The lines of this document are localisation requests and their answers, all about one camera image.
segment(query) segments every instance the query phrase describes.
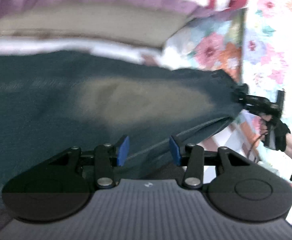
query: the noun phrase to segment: beige fabric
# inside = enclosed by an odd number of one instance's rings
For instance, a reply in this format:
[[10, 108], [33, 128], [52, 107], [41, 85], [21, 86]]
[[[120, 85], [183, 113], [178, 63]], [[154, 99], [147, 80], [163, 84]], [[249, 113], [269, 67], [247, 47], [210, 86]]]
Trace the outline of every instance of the beige fabric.
[[161, 47], [187, 16], [118, 4], [63, 4], [0, 19], [0, 35], [80, 36]]

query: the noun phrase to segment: metal screw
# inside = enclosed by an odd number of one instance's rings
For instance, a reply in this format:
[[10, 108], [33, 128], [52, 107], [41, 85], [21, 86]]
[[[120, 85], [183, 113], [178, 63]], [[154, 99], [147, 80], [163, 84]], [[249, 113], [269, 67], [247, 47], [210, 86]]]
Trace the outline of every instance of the metal screw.
[[200, 184], [200, 179], [194, 178], [194, 177], [189, 177], [189, 178], [185, 179], [185, 183], [188, 186], [197, 186]]
[[97, 183], [98, 183], [98, 185], [106, 187], [106, 186], [110, 186], [111, 184], [113, 184], [113, 180], [110, 178], [100, 178], [97, 180]]

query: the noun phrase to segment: purple flower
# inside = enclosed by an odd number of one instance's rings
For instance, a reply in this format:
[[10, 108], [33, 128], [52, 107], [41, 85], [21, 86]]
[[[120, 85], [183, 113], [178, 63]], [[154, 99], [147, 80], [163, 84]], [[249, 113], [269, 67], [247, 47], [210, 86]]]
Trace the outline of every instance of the purple flower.
[[261, 61], [261, 57], [266, 55], [266, 46], [259, 40], [258, 34], [254, 30], [246, 30], [244, 35], [243, 56], [253, 65]]

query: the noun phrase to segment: white logo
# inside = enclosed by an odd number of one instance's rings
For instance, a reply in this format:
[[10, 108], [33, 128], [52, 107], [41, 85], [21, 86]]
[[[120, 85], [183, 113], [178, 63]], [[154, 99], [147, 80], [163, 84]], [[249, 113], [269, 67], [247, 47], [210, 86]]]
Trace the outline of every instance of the white logo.
[[152, 184], [151, 182], [148, 182], [148, 183], [145, 183], [144, 185], [145, 187], [152, 187], [154, 184]]

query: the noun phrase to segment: gray ribbed surface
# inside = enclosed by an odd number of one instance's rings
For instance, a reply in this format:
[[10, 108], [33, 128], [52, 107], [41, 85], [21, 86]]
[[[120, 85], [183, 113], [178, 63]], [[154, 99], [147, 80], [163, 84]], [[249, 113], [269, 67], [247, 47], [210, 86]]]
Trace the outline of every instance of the gray ribbed surface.
[[230, 220], [200, 192], [183, 190], [175, 180], [123, 179], [115, 189], [97, 191], [84, 210], [68, 219], [46, 225], [14, 220], [0, 232], [0, 240], [29, 239], [289, 240], [292, 227], [285, 220], [255, 225]]

